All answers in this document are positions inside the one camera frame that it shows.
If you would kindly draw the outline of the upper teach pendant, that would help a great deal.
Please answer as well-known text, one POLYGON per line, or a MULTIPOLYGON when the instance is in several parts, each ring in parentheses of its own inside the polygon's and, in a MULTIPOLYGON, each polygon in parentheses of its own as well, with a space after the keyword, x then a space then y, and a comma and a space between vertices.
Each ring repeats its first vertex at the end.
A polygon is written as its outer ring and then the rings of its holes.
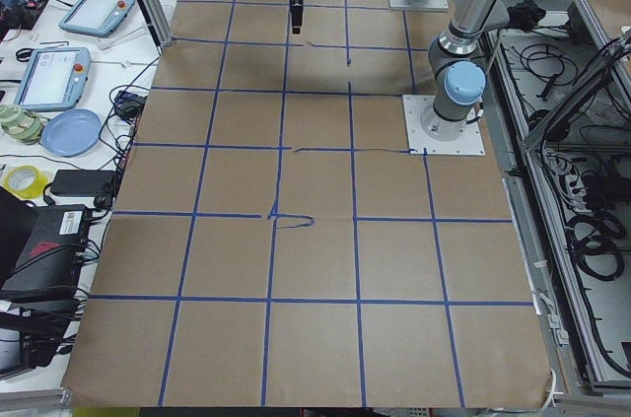
POLYGON ((69 33, 110 36, 127 17, 136 0, 78 0, 59 22, 69 33))

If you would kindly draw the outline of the teach pendant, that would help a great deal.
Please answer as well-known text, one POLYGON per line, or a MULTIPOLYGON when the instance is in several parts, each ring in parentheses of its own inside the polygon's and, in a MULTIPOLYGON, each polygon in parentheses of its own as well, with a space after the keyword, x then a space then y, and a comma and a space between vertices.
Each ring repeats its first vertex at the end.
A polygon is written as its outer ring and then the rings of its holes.
POLYGON ((136 0, 78 0, 59 22, 69 33, 110 36, 127 17, 136 0))
POLYGON ((39 112, 73 108, 82 97, 91 61, 86 47, 35 49, 14 104, 39 112))

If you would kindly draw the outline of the lower teach pendant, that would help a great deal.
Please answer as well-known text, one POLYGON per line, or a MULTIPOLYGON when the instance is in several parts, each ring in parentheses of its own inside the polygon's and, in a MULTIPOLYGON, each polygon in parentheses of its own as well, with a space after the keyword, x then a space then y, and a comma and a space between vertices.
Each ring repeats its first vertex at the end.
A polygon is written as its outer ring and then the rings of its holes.
POLYGON ((14 104, 39 112, 73 108, 82 97, 91 61, 86 47, 35 49, 14 104))

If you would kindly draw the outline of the blue plate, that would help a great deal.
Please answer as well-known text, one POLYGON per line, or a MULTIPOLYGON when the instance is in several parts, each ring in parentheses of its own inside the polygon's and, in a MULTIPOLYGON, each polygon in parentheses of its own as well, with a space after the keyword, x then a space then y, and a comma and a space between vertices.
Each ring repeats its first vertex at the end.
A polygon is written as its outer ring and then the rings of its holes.
POLYGON ((70 109, 46 124, 40 144, 51 154, 74 157, 89 151, 99 141, 101 128, 101 120, 93 111, 70 109))

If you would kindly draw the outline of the black power adapter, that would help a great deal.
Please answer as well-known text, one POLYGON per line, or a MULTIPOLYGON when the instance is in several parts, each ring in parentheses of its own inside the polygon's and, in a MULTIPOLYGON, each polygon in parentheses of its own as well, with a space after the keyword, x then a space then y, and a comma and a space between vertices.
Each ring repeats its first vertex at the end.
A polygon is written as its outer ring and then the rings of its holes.
POLYGON ((88 197, 97 196, 112 186, 114 171, 60 170, 50 186, 56 196, 88 197))

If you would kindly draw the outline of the yellow tape roll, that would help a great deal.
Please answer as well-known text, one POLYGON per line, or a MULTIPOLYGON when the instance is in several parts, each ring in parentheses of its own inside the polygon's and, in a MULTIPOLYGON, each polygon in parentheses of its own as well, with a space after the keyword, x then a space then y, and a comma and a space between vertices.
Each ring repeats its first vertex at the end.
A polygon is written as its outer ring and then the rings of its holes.
POLYGON ((3 180, 3 187, 6 190, 26 200, 41 196, 47 185, 47 176, 34 166, 12 168, 3 180))

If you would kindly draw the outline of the black computer box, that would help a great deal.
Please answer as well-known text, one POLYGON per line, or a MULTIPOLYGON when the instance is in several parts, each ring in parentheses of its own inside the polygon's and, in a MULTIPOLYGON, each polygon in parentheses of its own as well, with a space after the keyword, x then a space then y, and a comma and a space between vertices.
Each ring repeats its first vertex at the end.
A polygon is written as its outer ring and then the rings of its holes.
POLYGON ((26 303, 75 296, 89 230, 89 209, 81 204, 3 206, 1 299, 26 303))

